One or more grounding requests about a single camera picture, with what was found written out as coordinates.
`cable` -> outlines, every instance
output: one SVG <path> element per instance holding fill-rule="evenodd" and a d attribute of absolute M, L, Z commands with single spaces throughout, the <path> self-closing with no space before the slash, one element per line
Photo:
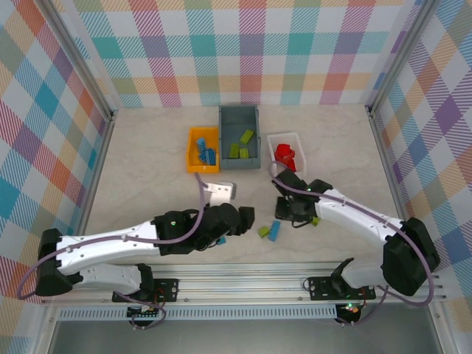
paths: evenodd
<path fill-rule="evenodd" d="M 309 289 L 307 289 L 307 287 L 305 286 L 305 283 L 306 283 L 307 281 L 308 281 L 308 278 L 307 278 L 307 279 L 305 279 L 305 280 L 303 280 L 303 283 L 302 283 L 302 288 L 304 288 L 304 289 L 305 289 L 305 291 L 308 291 L 308 292 L 310 292 L 310 290 L 309 290 Z"/>
<path fill-rule="evenodd" d="M 160 325 L 164 320 L 165 318 L 167 317 L 167 311 L 162 307 L 162 305 L 160 305 L 158 302 L 155 302 L 155 303 L 151 303 L 151 302 L 144 302 L 144 301 L 140 301 L 140 300 L 136 300 L 136 299 L 132 299 L 130 298 L 129 296 L 127 295 L 124 295 L 124 294 L 121 294 L 119 293 L 118 291 L 115 291 L 115 293 L 117 293 L 119 296 L 121 296 L 123 299 L 125 300 L 128 300 L 129 302 L 135 302 L 136 304 L 140 304 L 140 305 L 144 305 L 144 306 L 151 306 L 153 308 L 157 308 L 159 311 L 162 312 L 162 318 L 161 319 L 158 319 L 157 321 L 154 321 L 152 323 L 150 323 L 149 325 L 147 326 L 138 326 L 135 322 L 134 322 L 134 319 L 138 316 L 138 315 L 132 315 L 131 317 L 131 324 L 133 325 L 133 329 L 134 330 L 148 330 L 152 327 L 155 327 L 157 325 Z"/>
<path fill-rule="evenodd" d="M 351 208 L 353 208 L 353 209 L 355 209 L 359 212 L 362 212 L 363 214 L 369 216 L 370 218 L 383 223 L 385 226 L 389 227 L 390 229 L 392 229 L 393 231 L 398 233 L 410 245 L 410 247 L 413 249 L 414 253 L 416 253 L 418 258 L 420 259 L 420 262 L 421 262 L 421 264 L 423 265 L 423 267 L 425 269 L 426 277 L 428 278 L 428 285 L 429 285 L 428 297 L 426 298 L 426 300 L 424 300 L 422 302 L 413 302 L 411 300 L 406 299 L 405 297 L 403 297 L 401 295 L 392 293 L 391 291 L 388 290 L 388 287 L 383 288 L 381 286 L 378 286 L 378 288 L 381 289 L 382 291 L 384 291 L 385 294 L 391 295 L 391 296 L 405 302 L 406 304 L 411 305 L 411 306 L 415 306 L 415 307 L 427 306 L 432 301 L 432 299 L 434 297 L 434 282 L 433 282 L 433 277 L 432 277 L 432 274 L 431 274 L 431 270 L 429 269 L 428 263 L 426 262 L 426 259 L 423 256 L 423 254 L 421 253 L 418 246 L 416 246 L 414 244 L 413 240 L 405 232 L 403 232 L 402 230 L 397 228 L 395 225 L 391 224 L 389 221 L 381 218 L 380 216 L 374 214 L 373 212 L 370 212 L 369 210 L 363 208 L 362 206 L 351 203 L 350 201 L 345 201 L 344 199 L 333 197 L 331 195 L 325 195 L 323 193 L 308 192 L 306 190 L 297 190 L 295 188 L 292 188 L 292 187 L 289 187 L 289 186 L 283 184 L 272 172 L 272 165 L 273 164 L 279 164 L 280 166 L 282 166 L 284 168 L 287 168 L 287 167 L 284 164 L 280 163 L 280 162 L 272 162 L 271 166 L 269 167 L 269 170 L 268 170 L 269 174 L 272 177 L 272 181 L 274 181 L 276 184 L 278 184 L 282 188 L 284 188 L 284 189 L 286 189 L 290 192 L 293 192 L 293 193 L 298 193 L 298 194 L 302 194 L 302 195 L 311 195 L 313 197 L 326 198 L 326 199 L 329 199 L 331 201 L 336 201 L 338 203 L 347 205 L 347 206 L 349 206 L 349 207 L 351 207 Z"/>
<path fill-rule="evenodd" d="M 172 244 L 172 243 L 179 243 L 183 240 L 186 240 L 187 238 L 189 238 L 190 236 L 193 235 L 193 233 L 197 230 L 197 228 L 200 226 L 200 222 L 201 222 L 201 219 L 204 215 L 204 207 L 205 207 L 205 192 L 204 192 L 204 188 L 208 187 L 207 184 L 205 184 L 204 182 L 202 182 L 201 178 L 200 178 L 200 175 L 198 173 L 195 173 L 195 179 L 197 180 L 198 182 L 198 190 L 200 192 L 200 206 L 199 206 L 199 209 L 198 209 L 198 215 L 197 215 L 197 220 L 195 221 L 195 223 L 193 224 L 192 228 L 185 234 L 185 235 L 182 235 L 181 237 L 178 237 L 174 240 L 159 240 L 159 239 L 156 239 L 156 240 L 151 240 L 151 239 L 145 239 L 145 238 L 138 238 L 138 237 L 129 237 L 129 236 L 124 236 L 123 235 L 120 235 L 120 236 L 105 236 L 105 237 L 100 237 L 100 238 L 96 238 L 94 240 L 85 240 L 83 242 L 79 242 L 79 243 L 76 243 L 72 246 L 69 246 L 69 247 L 65 247 L 63 249 L 58 249 L 57 251 L 54 251 L 50 254 L 48 254 L 47 256 L 41 258 L 40 260 L 38 260 L 30 269 L 27 270 L 27 272 L 25 273 L 25 275 L 21 278 L 21 281 L 18 285 L 18 289 L 16 290 L 16 297 L 18 297 L 20 300 L 25 300 L 25 299 L 28 299 L 30 298 L 31 296 L 35 295 L 35 292 L 32 291 L 31 293 L 27 294 L 27 295 L 23 295 L 23 287 L 24 285 L 26 284 L 28 278 L 31 277 L 31 274 L 37 269 L 39 268 L 39 266 L 41 264 L 43 264 L 44 262 L 46 262 L 47 260 L 50 260 L 51 258 L 53 257 L 56 257 L 58 254 L 61 254 L 61 253 L 64 253 L 66 251 L 70 251 L 70 250 L 73 250 L 73 249 L 78 249 L 82 246 L 87 246 L 87 245 L 91 245 L 93 243 L 99 243 L 99 242 L 104 242 L 104 241 L 112 241 L 112 240 L 123 240 L 123 242 L 125 241 L 133 241 L 133 242 L 140 242 L 140 243 L 153 243 L 155 245 L 169 245 L 169 244 Z"/>

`blue block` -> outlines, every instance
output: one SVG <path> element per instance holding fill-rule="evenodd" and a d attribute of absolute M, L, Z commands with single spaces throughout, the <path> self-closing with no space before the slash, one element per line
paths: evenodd
<path fill-rule="evenodd" d="M 199 153 L 204 153 L 207 149 L 207 143 L 205 142 L 205 138 L 200 138 L 197 140 L 197 148 Z"/>
<path fill-rule="evenodd" d="M 272 228 L 271 228 L 271 233 L 268 234 L 268 240 L 275 242 L 277 240 L 277 235 L 279 234 L 279 229 L 280 229 L 280 221 L 275 220 L 272 223 Z"/>
<path fill-rule="evenodd" d="M 207 163 L 211 166 L 216 166 L 216 152 L 213 149 L 208 149 L 208 160 Z"/>

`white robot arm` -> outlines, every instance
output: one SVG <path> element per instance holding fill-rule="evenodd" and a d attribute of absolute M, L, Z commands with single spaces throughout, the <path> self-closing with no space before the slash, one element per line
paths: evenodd
<path fill-rule="evenodd" d="M 198 210 L 167 212 L 127 229 L 88 236 L 63 236 L 57 229 L 46 230 L 39 247 L 42 258 L 58 249 L 64 253 L 42 263 L 38 268 L 35 293 L 39 296 L 64 294 L 73 288 L 97 288 L 118 291 L 145 299 L 154 292 L 150 267 L 139 265 L 112 265 L 115 260 L 136 256 L 188 254 L 204 251 L 217 244 L 224 235 L 241 235 L 254 223 L 254 208 L 234 208 L 230 203 L 236 186 L 232 183 L 205 184 L 210 192 L 198 228 L 188 238 L 177 243 L 157 246 L 153 241 L 175 240 L 193 228 Z M 146 240 L 146 243 L 132 239 Z M 77 247 L 88 241 L 85 246 Z"/>
<path fill-rule="evenodd" d="M 423 222 L 416 218 L 402 221 L 386 217 L 351 201 L 324 181 L 306 184 L 289 169 L 282 171 L 273 184 L 282 194 L 277 200 L 276 218 L 292 221 L 294 227 L 304 226 L 313 218 L 325 219 L 364 237 L 381 251 L 374 257 L 350 258 L 341 263 L 330 281 L 331 290 L 340 296 L 369 285 L 389 285 L 401 294 L 412 296 L 426 280 L 420 258 L 387 224 L 401 230 L 414 242 L 430 271 L 439 265 L 440 258 L 431 237 Z M 297 190 L 316 192 L 319 196 L 301 194 Z"/>

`checkered wall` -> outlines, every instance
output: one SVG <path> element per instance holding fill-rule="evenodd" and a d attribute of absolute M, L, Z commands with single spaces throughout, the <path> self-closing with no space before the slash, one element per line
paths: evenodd
<path fill-rule="evenodd" d="M 73 2 L 112 90 L 147 107 L 359 103 L 405 1 Z"/>
<path fill-rule="evenodd" d="M 442 0 L 378 124 L 405 208 L 447 275 L 456 337 L 472 347 L 472 1 Z"/>
<path fill-rule="evenodd" d="M 39 298 L 16 299 L 45 229 L 73 233 L 105 118 L 33 0 L 0 0 L 0 353 L 26 353 Z M 33 280 L 27 290 L 34 287 Z"/>
<path fill-rule="evenodd" d="M 417 14 L 420 11 L 420 8 L 425 1 L 426 0 L 414 0 L 413 7 L 410 10 L 408 17 L 401 28 L 400 34 L 398 35 L 397 40 L 395 41 L 395 44 L 390 50 L 390 53 L 385 61 L 385 64 L 382 67 L 381 73 L 378 75 L 378 78 L 375 81 L 374 89 L 370 93 L 369 99 L 367 100 L 367 105 L 372 105 L 375 97 L 377 96 L 378 89 L 381 87 L 381 84 L 384 81 L 385 75 L 389 72 L 390 68 L 392 67 L 393 62 L 395 58 L 397 57 L 398 50 L 401 48 L 403 41 L 406 37 L 406 34 L 410 30 L 410 28 L 412 28 L 414 20 L 416 19 Z"/>

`white floor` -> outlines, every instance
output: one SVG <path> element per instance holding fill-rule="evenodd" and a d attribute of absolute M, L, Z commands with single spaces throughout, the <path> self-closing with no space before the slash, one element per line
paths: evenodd
<path fill-rule="evenodd" d="M 237 184 L 236 206 L 256 209 L 252 230 L 203 252 L 140 257 L 145 263 L 286 263 L 344 260 L 375 251 L 349 230 L 322 221 L 292 229 L 282 222 L 276 243 L 257 230 L 274 220 L 278 193 L 268 175 L 267 133 L 297 131 L 308 162 L 306 182 L 332 184 L 365 206 L 396 216 L 378 150 L 362 105 L 260 106 L 260 170 L 202 175 Z M 218 125 L 218 107 L 122 109 L 111 138 L 87 233 L 141 223 L 170 210 L 198 207 L 198 188 L 186 171 L 191 126 Z"/>

